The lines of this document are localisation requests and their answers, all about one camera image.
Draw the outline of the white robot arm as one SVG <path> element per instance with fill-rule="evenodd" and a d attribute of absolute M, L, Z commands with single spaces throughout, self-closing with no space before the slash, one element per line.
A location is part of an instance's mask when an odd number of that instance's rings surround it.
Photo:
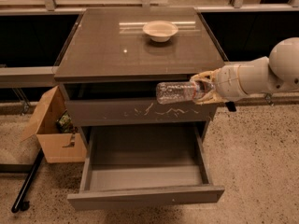
<path fill-rule="evenodd" d="M 211 85 L 197 105 L 235 102 L 252 94 L 273 94 L 299 89 L 299 38 L 282 40 L 268 57 L 229 63 L 214 71 L 194 75 L 191 81 Z"/>

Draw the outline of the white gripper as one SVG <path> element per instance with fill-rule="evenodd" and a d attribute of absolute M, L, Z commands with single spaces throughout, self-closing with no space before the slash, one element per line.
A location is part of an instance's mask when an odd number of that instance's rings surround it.
<path fill-rule="evenodd" d="M 192 76 L 190 82 L 215 82 L 216 85 L 216 90 L 195 90 L 192 95 L 193 102 L 197 105 L 208 105 L 221 103 L 223 99 L 235 102 L 245 98 L 247 94 L 241 88 L 238 70 L 238 64 L 229 64 L 219 71 L 205 71 Z"/>

